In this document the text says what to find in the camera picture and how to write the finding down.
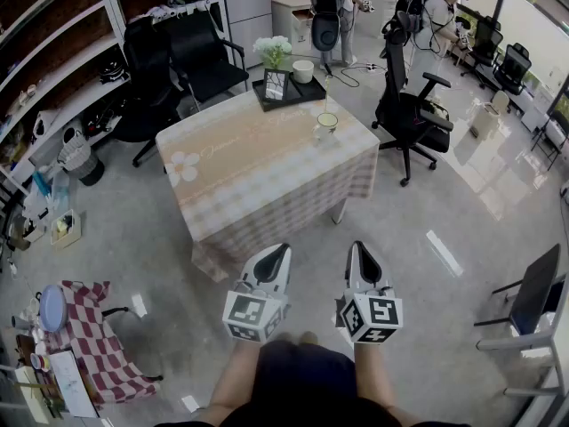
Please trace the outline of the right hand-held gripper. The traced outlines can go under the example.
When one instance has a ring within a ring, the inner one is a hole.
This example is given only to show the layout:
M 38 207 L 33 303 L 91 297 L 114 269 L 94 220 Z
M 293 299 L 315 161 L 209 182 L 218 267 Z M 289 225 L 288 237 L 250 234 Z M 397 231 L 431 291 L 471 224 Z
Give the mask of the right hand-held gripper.
M 392 281 L 379 282 L 382 269 L 362 241 L 349 249 L 347 287 L 338 300 L 338 328 L 352 343 L 384 343 L 404 325 L 403 304 Z

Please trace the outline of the clear glass cup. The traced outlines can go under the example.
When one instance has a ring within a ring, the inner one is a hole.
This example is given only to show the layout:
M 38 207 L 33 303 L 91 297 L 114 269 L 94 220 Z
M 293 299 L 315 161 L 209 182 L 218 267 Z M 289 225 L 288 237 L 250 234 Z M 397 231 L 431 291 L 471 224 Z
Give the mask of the clear glass cup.
M 317 117 L 317 124 L 313 128 L 313 135 L 318 141 L 327 141 L 335 133 L 338 118 L 330 112 L 323 112 Z

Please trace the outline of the person's left forearm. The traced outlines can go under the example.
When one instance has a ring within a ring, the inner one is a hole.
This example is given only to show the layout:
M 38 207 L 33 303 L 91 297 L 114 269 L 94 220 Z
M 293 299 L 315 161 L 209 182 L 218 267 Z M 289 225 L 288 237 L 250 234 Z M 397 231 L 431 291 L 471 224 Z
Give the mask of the person's left forearm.
M 236 343 L 209 405 L 197 417 L 199 422 L 220 427 L 231 413 L 251 400 L 260 348 L 257 342 Z

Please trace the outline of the person's dark blue clothing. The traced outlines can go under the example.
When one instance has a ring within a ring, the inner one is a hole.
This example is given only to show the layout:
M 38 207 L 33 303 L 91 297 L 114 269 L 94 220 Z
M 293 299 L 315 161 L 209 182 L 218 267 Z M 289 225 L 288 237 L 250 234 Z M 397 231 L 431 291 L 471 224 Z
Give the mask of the person's dark blue clothing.
M 312 343 L 275 340 L 260 348 L 252 399 L 354 398 L 355 363 Z

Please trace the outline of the table with floral tablecloth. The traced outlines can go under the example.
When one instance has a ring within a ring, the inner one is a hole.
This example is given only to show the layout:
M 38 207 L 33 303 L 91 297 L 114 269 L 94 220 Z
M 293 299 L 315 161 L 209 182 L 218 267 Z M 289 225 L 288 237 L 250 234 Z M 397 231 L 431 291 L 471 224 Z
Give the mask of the table with floral tablecloth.
M 192 238 L 192 262 L 209 278 L 238 273 L 343 198 L 373 193 L 379 139 L 333 99 L 333 136 L 312 131 L 325 100 L 264 112 L 254 92 L 164 129 L 156 145 Z

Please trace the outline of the dark grey chair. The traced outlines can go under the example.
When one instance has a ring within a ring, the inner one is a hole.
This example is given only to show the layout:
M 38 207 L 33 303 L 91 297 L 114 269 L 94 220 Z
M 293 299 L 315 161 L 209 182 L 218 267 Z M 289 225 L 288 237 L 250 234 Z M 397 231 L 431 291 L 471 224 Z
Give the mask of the dark grey chair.
M 533 334 L 541 316 L 555 311 L 564 284 L 557 276 L 561 245 L 553 245 L 545 254 L 531 263 L 517 282 L 492 291 L 492 294 L 518 287 L 507 317 L 480 321 L 474 326 L 491 326 L 509 323 L 519 335 Z

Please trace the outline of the black tray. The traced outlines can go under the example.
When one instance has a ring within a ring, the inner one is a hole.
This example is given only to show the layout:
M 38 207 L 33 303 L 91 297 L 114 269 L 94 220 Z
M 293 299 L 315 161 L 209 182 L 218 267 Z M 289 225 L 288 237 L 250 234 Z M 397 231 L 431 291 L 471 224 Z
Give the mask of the black tray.
M 301 84 L 295 81 L 292 76 L 289 76 L 284 101 L 267 100 L 264 97 L 265 86 L 263 80 L 253 81 L 252 89 L 264 112 L 303 102 L 323 100 L 326 96 L 325 88 L 314 77 L 310 82 Z

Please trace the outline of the red checked cloth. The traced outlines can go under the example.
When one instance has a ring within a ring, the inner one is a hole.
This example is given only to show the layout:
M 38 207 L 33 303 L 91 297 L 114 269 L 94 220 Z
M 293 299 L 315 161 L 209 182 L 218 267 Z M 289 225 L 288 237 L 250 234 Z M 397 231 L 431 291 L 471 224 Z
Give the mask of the red checked cloth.
M 94 390 L 95 403 L 121 404 L 156 394 L 159 383 L 126 357 L 123 344 L 103 316 L 100 304 L 108 296 L 110 283 L 63 280 L 57 287 L 63 294 L 67 319 L 62 329 L 46 335 L 47 350 L 73 352 Z

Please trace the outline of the white trash can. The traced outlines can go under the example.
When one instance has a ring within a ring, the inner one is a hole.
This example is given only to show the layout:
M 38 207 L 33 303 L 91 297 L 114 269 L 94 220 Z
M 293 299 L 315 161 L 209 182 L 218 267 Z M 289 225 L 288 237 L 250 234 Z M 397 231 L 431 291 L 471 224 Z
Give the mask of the white trash can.
M 485 140 L 499 128 L 500 119 L 508 106 L 509 96 L 502 90 L 497 91 L 491 101 L 479 107 L 470 125 L 470 133 L 476 139 Z

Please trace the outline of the grey woven basket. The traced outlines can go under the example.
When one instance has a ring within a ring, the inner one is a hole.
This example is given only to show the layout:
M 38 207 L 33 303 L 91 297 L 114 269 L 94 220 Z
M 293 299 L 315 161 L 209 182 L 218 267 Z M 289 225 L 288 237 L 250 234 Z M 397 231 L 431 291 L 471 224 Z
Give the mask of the grey woven basket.
M 56 162 L 66 173 L 87 187 L 96 184 L 105 171 L 104 164 L 92 146 L 83 133 L 75 127 L 69 127 L 63 133 L 63 147 Z

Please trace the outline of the white desk with drawer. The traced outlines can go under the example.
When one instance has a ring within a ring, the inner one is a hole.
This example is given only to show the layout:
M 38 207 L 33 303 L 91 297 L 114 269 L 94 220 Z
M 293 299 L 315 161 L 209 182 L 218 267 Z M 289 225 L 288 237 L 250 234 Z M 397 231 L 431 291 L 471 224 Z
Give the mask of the white desk with drawer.
M 294 55 L 312 55 L 310 0 L 272 0 L 274 36 L 284 36 Z

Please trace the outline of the black mesh office chair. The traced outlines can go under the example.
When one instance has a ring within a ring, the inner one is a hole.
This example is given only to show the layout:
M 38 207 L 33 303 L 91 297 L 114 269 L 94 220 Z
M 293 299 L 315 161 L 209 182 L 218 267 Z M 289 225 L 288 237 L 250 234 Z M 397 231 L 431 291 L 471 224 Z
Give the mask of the black mesh office chair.
M 504 58 L 494 69 L 494 78 L 504 92 L 518 96 L 524 89 L 524 76 L 532 66 L 529 51 L 520 43 L 509 44 Z
M 474 46 L 469 52 L 469 56 L 474 63 L 461 76 L 472 75 L 478 79 L 481 89 L 485 89 L 485 80 L 480 72 L 477 71 L 479 65 L 491 67 L 494 63 L 494 56 L 503 39 L 500 32 L 501 24 L 491 16 L 485 16 L 477 22 Z

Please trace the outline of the grey cabinet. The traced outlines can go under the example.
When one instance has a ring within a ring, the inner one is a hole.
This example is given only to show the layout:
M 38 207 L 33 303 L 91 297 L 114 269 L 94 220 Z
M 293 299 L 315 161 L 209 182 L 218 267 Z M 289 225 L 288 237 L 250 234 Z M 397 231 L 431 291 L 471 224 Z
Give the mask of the grey cabinet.
M 252 68 L 262 63 L 253 50 L 258 38 L 273 36 L 271 0 L 225 0 L 230 37 L 244 48 L 244 65 Z

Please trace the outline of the white bag with black print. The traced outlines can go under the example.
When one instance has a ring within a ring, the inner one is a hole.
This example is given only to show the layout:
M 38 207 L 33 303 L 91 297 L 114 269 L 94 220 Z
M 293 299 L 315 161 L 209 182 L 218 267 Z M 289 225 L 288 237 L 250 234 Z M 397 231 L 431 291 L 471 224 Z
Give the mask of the white bag with black print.
M 58 109 L 47 109 L 38 112 L 32 130 L 32 143 L 35 143 L 47 134 L 59 113 Z

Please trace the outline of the white wall shelf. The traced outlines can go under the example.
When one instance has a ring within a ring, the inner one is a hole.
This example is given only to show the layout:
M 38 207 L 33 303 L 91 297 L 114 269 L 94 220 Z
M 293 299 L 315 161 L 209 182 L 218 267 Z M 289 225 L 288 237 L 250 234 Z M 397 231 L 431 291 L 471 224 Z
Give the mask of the white wall shelf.
M 0 0 L 0 180 L 27 182 L 69 121 L 123 91 L 100 82 L 120 49 L 102 0 Z M 32 143 L 47 109 L 60 113 Z

